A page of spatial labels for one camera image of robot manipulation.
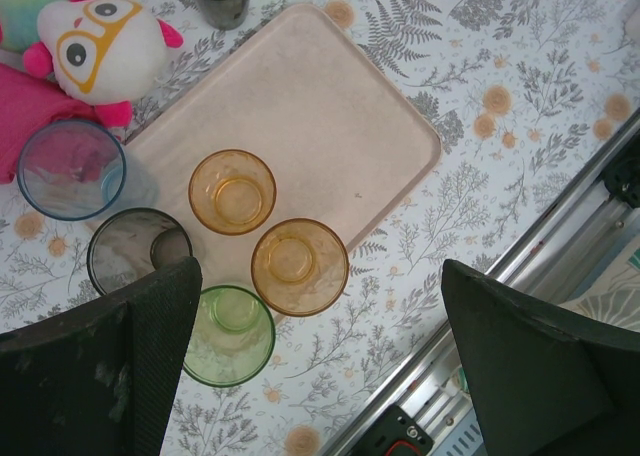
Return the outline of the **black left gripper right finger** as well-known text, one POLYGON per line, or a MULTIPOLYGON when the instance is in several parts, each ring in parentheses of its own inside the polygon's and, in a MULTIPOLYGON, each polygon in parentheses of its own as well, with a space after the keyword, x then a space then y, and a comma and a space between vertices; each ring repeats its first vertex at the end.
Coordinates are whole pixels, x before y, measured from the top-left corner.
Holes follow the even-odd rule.
POLYGON ((638 333, 451 259, 442 295, 488 454, 638 454, 638 333))

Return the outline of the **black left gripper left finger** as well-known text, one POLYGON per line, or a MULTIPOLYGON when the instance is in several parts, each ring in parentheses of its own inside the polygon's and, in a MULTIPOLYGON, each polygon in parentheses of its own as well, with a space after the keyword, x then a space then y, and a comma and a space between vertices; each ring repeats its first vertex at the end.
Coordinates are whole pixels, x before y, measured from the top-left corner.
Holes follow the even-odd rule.
POLYGON ((2 454, 159 454, 201 286, 185 257, 2 334, 2 454))

